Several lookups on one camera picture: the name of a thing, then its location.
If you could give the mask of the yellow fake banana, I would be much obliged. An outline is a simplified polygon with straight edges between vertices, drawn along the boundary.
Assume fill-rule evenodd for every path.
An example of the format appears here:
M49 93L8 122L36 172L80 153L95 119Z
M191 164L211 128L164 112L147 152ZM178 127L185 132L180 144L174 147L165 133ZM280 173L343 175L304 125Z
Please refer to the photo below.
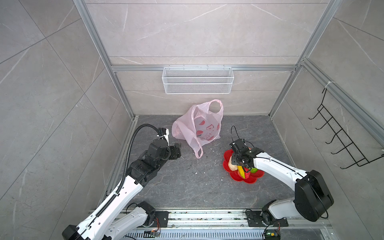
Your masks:
M237 166L237 168L238 168L238 175L239 175L242 179L244 179L244 178L243 178L243 175L244 175L244 169L243 169L243 167L242 167L242 166Z

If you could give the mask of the red flower-shaped plate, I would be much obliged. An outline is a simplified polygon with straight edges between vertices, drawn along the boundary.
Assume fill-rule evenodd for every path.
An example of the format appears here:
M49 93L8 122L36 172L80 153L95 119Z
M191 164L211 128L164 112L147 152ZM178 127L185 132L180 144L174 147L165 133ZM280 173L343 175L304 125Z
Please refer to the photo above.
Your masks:
M256 168L247 169L241 166L232 164L232 156L234 151L227 150L224 153L223 168L230 174L230 177L236 182L245 182L247 184L254 184L258 179L265 175L264 171Z

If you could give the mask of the pink plastic fruit-print bag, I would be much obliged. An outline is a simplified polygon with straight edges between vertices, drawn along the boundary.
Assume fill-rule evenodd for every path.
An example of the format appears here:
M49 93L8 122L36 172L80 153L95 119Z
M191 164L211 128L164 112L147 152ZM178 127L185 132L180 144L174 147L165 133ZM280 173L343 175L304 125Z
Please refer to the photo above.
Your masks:
M203 146L220 138L224 106L220 100L212 100L190 109L172 125L172 136L185 140L197 159L203 156Z

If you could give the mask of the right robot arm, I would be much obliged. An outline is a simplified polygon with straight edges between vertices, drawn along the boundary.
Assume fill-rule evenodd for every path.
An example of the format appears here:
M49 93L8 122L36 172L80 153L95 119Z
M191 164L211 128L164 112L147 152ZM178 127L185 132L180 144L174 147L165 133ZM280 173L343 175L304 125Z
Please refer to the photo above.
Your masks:
M323 176L315 171L305 171L285 164L265 151L250 149L244 139L230 143L233 151L230 161L241 170L263 171L290 187L295 196L285 200L270 201L262 208L263 223L272 225L283 218L303 217L310 222L329 217L328 209L334 204L332 194Z

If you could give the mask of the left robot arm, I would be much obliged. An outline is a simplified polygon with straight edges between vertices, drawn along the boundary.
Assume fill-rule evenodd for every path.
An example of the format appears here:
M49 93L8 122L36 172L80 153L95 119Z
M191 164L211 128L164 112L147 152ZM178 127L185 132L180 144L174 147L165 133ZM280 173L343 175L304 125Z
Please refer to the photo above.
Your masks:
M116 188L85 220L77 226L69 225L62 232L65 240L119 240L137 227L155 227L160 224L155 217L156 209L147 202L141 202L122 218L121 211L130 201L157 176L158 171L168 160L181 157L179 144L169 143L169 129L156 128L150 124L137 127L133 137L145 127L157 132L157 138L149 145L139 159L130 163L133 141L130 141L123 176Z

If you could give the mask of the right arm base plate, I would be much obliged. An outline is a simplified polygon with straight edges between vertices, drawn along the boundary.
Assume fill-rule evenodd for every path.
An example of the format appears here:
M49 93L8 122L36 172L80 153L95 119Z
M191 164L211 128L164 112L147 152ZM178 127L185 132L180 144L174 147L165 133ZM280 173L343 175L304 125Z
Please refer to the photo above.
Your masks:
M286 218L275 219L269 213L261 210L245 210L246 219L249 227L288 227L288 221Z

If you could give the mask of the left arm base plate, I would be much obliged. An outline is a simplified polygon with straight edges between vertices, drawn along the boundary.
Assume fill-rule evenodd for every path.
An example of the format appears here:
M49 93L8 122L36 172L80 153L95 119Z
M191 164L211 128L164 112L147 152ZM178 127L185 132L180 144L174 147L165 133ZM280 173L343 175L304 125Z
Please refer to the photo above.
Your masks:
M166 228L169 222L169 214L168 211L156 211L151 227L156 228L157 224L159 224L160 228Z

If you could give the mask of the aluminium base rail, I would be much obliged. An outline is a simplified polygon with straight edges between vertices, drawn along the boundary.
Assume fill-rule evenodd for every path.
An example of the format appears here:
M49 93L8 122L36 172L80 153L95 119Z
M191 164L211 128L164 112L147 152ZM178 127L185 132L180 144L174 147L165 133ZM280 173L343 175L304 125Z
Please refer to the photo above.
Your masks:
M328 220L286 218L288 227L249 227L245 209L168 211L166 228L137 227L120 240L336 240Z

